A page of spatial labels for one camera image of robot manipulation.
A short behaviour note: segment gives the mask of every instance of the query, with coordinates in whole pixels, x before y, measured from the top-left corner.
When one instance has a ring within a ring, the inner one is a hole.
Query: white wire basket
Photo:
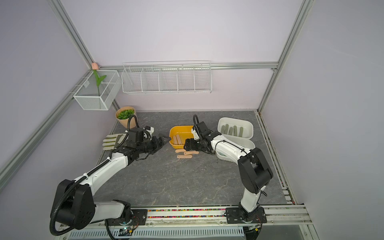
[[[210,62],[123,63],[122,90],[127,94],[210,93]]]
[[[108,110],[121,88],[119,73],[116,70],[97,70],[99,77],[107,75],[99,85],[90,72],[73,97],[84,110]]]

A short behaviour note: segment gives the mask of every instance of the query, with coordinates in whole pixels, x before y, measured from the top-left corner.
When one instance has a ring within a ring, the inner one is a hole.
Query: pink tulip
[[[92,63],[92,69],[99,70],[99,65],[97,65],[97,63]]]

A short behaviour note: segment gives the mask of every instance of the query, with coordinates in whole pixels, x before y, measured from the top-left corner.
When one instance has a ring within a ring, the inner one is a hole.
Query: work glove
[[[117,147],[124,139],[126,133],[110,134],[103,140],[103,150],[113,150]]]

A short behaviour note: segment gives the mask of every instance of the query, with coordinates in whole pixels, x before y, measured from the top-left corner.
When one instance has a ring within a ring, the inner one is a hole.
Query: yellow plastic basket
[[[193,134],[191,133],[192,127],[193,126],[174,126],[173,128],[171,128],[171,130],[169,131],[169,137],[171,138],[169,143],[172,145],[173,148],[182,149],[184,147],[185,140],[188,138],[193,138]],[[173,142],[173,136],[176,136],[177,134],[180,136],[181,142],[183,144],[175,144]]]

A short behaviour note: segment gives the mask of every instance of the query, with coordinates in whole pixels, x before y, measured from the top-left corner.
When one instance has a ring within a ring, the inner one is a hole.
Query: gray marble tabletop
[[[253,124],[253,141],[273,169],[266,144],[253,111],[204,111],[137,113],[140,127],[155,128],[154,135],[169,135],[174,126],[193,125],[193,114],[209,129],[217,130],[222,117],[237,118]],[[118,124],[114,133],[125,131]],[[237,164],[200,153],[191,159],[177,159],[175,149],[167,143],[145,160],[134,161],[110,178],[95,194],[94,201],[119,199],[133,207],[237,205],[243,195]],[[261,196],[260,204],[286,204],[276,172]]]

